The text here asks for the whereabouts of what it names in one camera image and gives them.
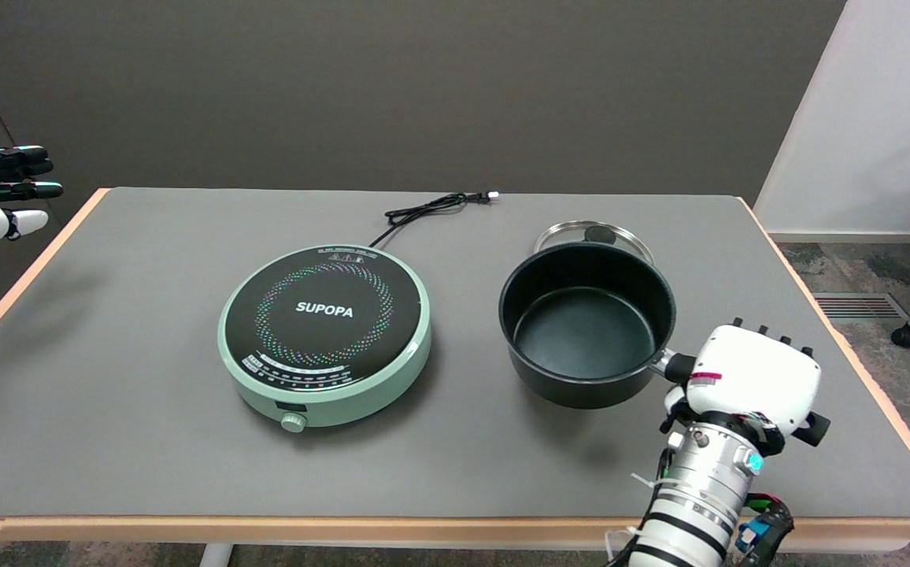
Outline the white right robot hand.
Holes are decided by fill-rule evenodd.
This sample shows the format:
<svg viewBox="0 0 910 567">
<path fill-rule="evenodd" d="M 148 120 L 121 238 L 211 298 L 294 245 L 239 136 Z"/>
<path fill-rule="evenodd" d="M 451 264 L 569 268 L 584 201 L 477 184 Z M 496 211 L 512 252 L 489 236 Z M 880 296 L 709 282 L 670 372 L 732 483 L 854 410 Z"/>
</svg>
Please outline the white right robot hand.
<svg viewBox="0 0 910 567">
<path fill-rule="evenodd" d="M 654 366 L 672 384 L 666 394 L 663 433 L 679 422 L 718 424 L 743 435 L 764 457 L 796 438 L 817 447 L 830 420 L 815 413 L 822 370 L 812 349 L 753 331 L 742 319 L 714 329 L 695 356 L 666 351 Z"/>
</svg>

